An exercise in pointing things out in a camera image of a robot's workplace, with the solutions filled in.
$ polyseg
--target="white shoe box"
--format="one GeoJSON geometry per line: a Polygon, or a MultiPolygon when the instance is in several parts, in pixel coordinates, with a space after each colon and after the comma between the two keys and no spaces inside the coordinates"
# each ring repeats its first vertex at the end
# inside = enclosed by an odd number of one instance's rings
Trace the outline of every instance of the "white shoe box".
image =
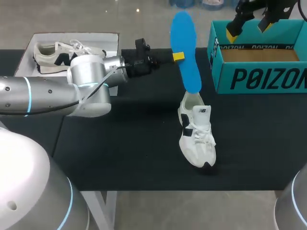
{"type": "MultiPolygon", "coordinates": [[[[69,43],[76,39],[85,46],[93,46],[104,49],[106,57],[118,55],[119,35],[112,33],[47,33],[34,34],[31,38],[24,55],[15,72],[15,77],[44,77],[61,82],[67,82],[67,72],[52,74],[40,74],[37,71],[36,63],[33,60],[34,45],[39,42],[43,45],[53,45],[55,42],[69,43]]],[[[111,96],[117,95],[117,87],[110,89],[111,96]]]]}

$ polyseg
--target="blue shoe box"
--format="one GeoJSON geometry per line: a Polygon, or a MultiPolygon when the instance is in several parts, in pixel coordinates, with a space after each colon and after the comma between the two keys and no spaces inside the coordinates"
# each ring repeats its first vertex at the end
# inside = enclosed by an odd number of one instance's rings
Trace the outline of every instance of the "blue shoe box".
{"type": "Polygon", "coordinates": [[[231,44],[230,21],[212,21],[208,59],[220,94],[307,92],[307,23],[280,20],[264,33],[259,20],[244,24],[231,44]]]}

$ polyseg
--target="black mat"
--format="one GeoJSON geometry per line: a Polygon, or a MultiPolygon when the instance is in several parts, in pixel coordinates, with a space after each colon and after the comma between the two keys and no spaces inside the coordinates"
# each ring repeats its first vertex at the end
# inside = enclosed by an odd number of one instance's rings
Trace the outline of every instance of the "black mat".
{"type": "MultiPolygon", "coordinates": [[[[24,50],[0,50],[0,76],[13,76],[23,53],[24,50]]],[[[53,155],[62,116],[1,117],[0,120],[10,131],[35,140],[53,155]]]]}
{"type": "Polygon", "coordinates": [[[64,119],[54,158],[80,190],[284,189],[307,162],[307,94],[217,95],[205,49],[196,60],[212,106],[215,169],[194,169],[179,149],[184,88],[178,67],[166,65],[120,86],[106,116],[64,119]]]}

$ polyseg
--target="white sneaker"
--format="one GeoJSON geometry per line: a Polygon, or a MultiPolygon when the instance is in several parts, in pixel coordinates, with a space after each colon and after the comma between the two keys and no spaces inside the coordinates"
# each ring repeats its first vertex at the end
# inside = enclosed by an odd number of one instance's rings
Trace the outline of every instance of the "white sneaker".
{"type": "Polygon", "coordinates": [[[41,74],[58,73],[66,71],[75,57],[85,54],[106,57],[106,52],[100,48],[84,46],[78,40],[71,40],[69,45],[62,42],[56,42],[54,45],[36,43],[33,59],[41,74]]]}
{"type": "Polygon", "coordinates": [[[204,104],[199,93],[185,93],[178,109],[183,126],[179,146],[187,160],[199,168],[212,167],[216,160],[210,114],[211,106],[204,104]]]}

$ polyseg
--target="shoe lace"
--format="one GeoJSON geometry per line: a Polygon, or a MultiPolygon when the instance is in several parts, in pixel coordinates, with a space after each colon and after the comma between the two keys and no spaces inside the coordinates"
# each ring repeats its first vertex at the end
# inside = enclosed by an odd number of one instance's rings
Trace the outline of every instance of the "shoe lace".
{"type": "Polygon", "coordinates": [[[197,126],[194,123],[191,123],[191,125],[195,128],[195,133],[194,133],[195,142],[212,144],[213,146],[216,145],[214,137],[211,134],[211,125],[209,126],[209,129],[205,129],[202,126],[197,126]]]}
{"type": "Polygon", "coordinates": [[[72,39],[69,41],[69,44],[72,46],[70,52],[79,53],[82,52],[83,54],[92,54],[92,50],[89,47],[86,47],[81,42],[76,39],[72,39]]]}

